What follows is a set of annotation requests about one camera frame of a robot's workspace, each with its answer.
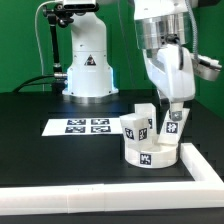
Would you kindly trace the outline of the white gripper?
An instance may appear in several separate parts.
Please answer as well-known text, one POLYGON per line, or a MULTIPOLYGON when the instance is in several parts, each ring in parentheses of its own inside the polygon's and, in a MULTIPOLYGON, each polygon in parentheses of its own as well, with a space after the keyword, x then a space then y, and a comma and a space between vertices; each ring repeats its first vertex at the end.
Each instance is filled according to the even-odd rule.
POLYGON ((182 120, 184 101, 195 96, 195 80, 191 55, 182 48, 183 68, 180 69, 179 47, 168 44, 151 58, 143 51, 147 74, 152 83, 169 99, 169 116, 172 121, 182 120))

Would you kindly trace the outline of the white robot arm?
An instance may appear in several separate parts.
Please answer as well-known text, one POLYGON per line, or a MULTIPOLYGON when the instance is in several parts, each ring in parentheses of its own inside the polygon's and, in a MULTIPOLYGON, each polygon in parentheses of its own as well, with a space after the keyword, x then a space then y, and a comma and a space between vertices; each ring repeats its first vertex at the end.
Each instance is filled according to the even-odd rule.
MULTIPOLYGON (((132 0, 137 46, 147 75, 159 96, 170 104, 170 116, 184 116, 183 103, 195 96, 196 75, 215 80, 222 66, 217 60, 187 50, 186 23, 195 21, 192 9, 199 0, 132 0)), ((73 61, 68 69, 66 94, 83 98, 106 97, 117 91, 107 63, 106 27, 96 17, 107 0, 63 0, 72 20, 73 61)))

